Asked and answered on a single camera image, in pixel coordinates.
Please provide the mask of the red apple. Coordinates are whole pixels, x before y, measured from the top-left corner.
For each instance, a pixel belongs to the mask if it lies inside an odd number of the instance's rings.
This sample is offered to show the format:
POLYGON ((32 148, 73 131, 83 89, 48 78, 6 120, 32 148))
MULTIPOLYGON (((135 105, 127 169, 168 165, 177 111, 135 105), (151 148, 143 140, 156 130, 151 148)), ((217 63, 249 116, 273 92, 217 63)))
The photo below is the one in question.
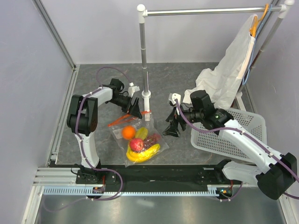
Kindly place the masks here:
POLYGON ((141 152, 144 149, 144 142, 141 138, 133 138, 129 146, 133 152, 141 152))

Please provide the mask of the yellow lemon fruit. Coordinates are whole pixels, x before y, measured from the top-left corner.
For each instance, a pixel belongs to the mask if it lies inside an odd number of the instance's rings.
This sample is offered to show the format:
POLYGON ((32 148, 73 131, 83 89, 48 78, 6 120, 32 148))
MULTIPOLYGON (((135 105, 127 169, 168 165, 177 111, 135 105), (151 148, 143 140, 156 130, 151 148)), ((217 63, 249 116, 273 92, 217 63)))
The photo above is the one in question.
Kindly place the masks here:
POLYGON ((145 127, 141 127, 136 131, 135 138, 139 138, 145 140, 148 136, 148 129, 145 127))

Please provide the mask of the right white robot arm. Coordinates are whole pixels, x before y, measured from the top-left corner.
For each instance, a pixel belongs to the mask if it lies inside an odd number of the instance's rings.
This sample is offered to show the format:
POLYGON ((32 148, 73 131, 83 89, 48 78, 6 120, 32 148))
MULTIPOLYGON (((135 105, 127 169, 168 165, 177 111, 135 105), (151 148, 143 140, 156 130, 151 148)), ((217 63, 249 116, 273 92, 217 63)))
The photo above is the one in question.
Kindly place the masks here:
POLYGON ((164 135, 179 137, 186 126, 200 133, 214 133, 229 141, 251 159, 254 165, 239 164, 231 160, 220 163, 221 168, 214 171, 218 183, 237 180, 242 183, 256 185, 267 197, 273 200, 282 195, 298 199, 287 193, 287 190, 299 180, 297 175, 297 159, 291 153, 282 154, 261 142, 234 117, 224 109, 216 109, 205 90, 191 94, 192 108, 183 110, 181 96, 177 93, 169 95, 169 103, 173 107, 166 121, 169 126, 164 135))

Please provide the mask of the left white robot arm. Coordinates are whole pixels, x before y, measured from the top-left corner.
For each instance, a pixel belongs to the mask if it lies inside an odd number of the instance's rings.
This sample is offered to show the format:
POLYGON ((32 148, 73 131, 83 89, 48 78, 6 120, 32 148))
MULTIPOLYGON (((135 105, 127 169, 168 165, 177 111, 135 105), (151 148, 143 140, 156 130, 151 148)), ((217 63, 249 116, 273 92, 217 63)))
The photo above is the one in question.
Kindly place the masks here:
POLYGON ((73 95, 67 115, 67 126, 79 144, 81 165, 89 168, 86 178, 91 183, 102 180, 100 159, 96 152, 94 132, 98 125, 98 107, 112 103, 121 111, 135 118, 142 118, 139 108, 139 98, 133 98, 139 86, 129 83, 128 94, 124 95, 124 83, 119 79, 111 79, 110 84, 101 85, 85 95, 73 95))

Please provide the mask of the clear orange-zipper zip bag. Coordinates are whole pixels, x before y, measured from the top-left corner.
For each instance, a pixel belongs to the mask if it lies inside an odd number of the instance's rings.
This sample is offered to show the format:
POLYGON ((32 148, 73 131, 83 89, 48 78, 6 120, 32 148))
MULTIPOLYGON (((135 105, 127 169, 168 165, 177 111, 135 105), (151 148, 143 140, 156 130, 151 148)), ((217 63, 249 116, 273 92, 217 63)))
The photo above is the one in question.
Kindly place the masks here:
POLYGON ((108 124, 109 131, 121 148, 126 167, 145 163, 169 149, 154 127, 151 111, 141 112, 142 119, 124 115, 108 124))

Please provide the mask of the yellow banana bunch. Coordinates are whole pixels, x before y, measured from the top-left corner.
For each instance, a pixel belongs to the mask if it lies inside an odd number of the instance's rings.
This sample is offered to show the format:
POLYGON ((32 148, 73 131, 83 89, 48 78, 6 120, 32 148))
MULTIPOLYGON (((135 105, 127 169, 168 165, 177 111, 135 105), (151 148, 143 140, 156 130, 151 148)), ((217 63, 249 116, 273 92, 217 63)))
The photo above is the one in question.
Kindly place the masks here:
POLYGON ((142 163, 154 157, 159 152, 159 150, 160 150, 159 144, 155 144, 151 146, 149 149, 146 149, 145 151, 139 153, 134 152, 131 149, 131 147, 128 146, 126 156, 133 163, 142 163))

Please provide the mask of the orange fruit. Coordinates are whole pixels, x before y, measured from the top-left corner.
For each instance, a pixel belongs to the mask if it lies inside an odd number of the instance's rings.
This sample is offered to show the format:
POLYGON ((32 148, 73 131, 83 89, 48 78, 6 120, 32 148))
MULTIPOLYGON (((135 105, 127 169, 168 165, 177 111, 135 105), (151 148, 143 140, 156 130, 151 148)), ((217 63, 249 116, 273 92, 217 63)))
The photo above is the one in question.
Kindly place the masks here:
POLYGON ((136 129, 133 126, 130 126, 130 125, 125 126, 121 131, 122 137, 125 140, 133 139, 135 137, 135 133, 136 133, 136 129))

